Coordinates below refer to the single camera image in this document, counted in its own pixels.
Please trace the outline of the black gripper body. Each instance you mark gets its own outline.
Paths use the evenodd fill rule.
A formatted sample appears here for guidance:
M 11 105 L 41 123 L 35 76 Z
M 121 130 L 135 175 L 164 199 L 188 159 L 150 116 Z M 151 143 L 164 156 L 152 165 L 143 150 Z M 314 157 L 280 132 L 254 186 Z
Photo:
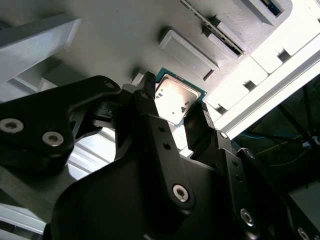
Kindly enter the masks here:
M 231 190 L 240 169 L 210 128 L 196 161 L 180 156 L 168 123 L 144 94 L 132 97 L 123 156 L 72 184 L 53 211 L 53 240 L 227 240 L 240 236 Z

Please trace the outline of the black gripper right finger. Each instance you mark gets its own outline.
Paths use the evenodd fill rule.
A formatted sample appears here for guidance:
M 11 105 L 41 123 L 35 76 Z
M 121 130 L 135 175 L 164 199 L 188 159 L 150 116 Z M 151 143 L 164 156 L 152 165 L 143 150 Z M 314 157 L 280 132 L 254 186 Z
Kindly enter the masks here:
M 316 228 L 263 163 L 247 148 L 234 151 L 214 127 L 205 103 L 183 120 L 193 170 L 194 191 L 204 200 L 197 222 L 204 239 L 313 240 Z

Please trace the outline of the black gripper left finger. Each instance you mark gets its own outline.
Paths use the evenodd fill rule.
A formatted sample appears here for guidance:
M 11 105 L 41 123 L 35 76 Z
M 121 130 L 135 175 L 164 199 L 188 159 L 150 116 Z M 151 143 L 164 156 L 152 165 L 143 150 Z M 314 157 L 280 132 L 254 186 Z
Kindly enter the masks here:
M 39 217 L 100 215 L 121 202 L 187 217 L 195 196 L 168 123 L 155 105 L 156 77 L 129 92 L 105 76 L 0 106 L 0 188 Z M 76 142 L 115 129 L 115 163 L 76 182 L 66 168 Z

